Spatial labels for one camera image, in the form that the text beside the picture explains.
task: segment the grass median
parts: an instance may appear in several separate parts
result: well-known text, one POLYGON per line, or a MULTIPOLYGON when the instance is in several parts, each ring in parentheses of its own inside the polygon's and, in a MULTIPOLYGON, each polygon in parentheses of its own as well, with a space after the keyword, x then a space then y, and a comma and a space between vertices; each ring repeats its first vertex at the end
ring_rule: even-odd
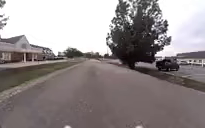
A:
POLYGON ((0 71, 0 92, 79 62, 59 62, 0 71))
POLYGON ((205 83, 200 82, 200 81, 192 80, 189 78, 184 78, 181 76, 167 74, 165 72, 161 72, 161 71, 158 71, 156 69, 136 67, 135 70, 138 72, 156 77, 158 79, 168 81, 170 83, 178 84, 178 85, 181 85, 181 86, 184 86, 187 88, 192 88, 192 89, 195 89, 198 91, 205 92, 205 83))

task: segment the car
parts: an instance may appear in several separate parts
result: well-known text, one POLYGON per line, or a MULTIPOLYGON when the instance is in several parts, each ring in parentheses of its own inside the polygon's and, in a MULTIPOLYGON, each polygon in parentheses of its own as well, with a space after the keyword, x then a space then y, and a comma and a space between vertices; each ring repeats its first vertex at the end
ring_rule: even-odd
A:
POLYGON ((156 67, 159 71, 161 71, 161 70, 166 70, 166 71, 176 70, 176 71, 178 71, 180 68, 179 64, 174 59, 163 59, 163 60, 157 61, 156 67))
POLYGON ((178 64, 179 65, 189 65, 187 61, 179 61, 178 64))

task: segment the sky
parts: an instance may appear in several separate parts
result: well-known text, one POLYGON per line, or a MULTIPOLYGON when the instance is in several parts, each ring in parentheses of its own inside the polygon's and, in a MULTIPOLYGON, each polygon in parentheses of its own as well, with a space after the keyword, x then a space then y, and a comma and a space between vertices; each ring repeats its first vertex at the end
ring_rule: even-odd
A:
MULTIPOLYGON (((1 36, 26 35, 31 44, 51 48, 55 54, 67 47, 83 52, 107 53, 106 35, 118 0, 6 0, 9 16, 1 36)), ((205 50, 205 0, 160 0, 169 22, 170 46, 159 52, 205 50)))

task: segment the road edge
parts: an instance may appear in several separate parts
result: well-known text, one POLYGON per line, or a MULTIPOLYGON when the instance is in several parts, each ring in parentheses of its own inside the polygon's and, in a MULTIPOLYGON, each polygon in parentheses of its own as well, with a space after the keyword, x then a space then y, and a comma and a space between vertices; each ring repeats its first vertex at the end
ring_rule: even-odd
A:
POLYGON ((35 85, 38 85, 38 84, 40 84, 40 83, 43 83, 43 82, 45 82, 46 80, 51 79, 51 78, 53 78, 53 77, 55 77, 55 76, 57 76, 57 75, 59 75, 59 74, 65 72, 65 71, 68 71, 68 70, 70 70, 70 69, 73 69, 73 68, 75 68, 75 67, 81 65, 82 63, 83 63, 83 62, 80 62, 80 63, 78 63, 78 64, 75 64, 75 65, 73 65, 73 66, 67 67, 67 68, 65 68, 65 69, 61 69, 61 70, 54 71, 54 72, 49 73, 49 74, 47 74, 47 75, 41 76, 41 77, 39 77, 39 78, 30 80, 30 81, 27 81, 27 82, 25 82, 25 83, 23 83, 23 84, 21 84, 21 85, 18 85, 18 86, 16 86, 16 87, 11 88, 11 89, 8 89, 8 90, 5 90, 5 91, 3 91, 3 92, 0 92, 0 103, 2 103, 3 101, 5 101, 5 100, 7 100, 7 99, 9 99, 9 98, 11 98, 11 97, 13 97, 13 96, 15 96, 15 95, 17 95, 17 94, 23 92, 23 91, 25 91, 25 90, 27 90, 27 89, 29 89, 29 88, 35 86, 35 85))

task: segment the low building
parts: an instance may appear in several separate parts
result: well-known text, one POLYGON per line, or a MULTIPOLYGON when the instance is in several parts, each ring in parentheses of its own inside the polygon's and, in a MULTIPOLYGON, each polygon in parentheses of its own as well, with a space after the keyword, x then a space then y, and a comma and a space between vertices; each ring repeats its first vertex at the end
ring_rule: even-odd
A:
POLYGON ((0 63, 43 60, 52 55, 49 48, 30 44, 25 35, 0 39, 0 63))
POLYGON ((177 54, 179 61, 186 61, 194 65, 205 66, 205 51, 188 52, 177 54))
POLYGON ((58 52, 58 57, 64 57, 65 53, 64 52, 58 52))

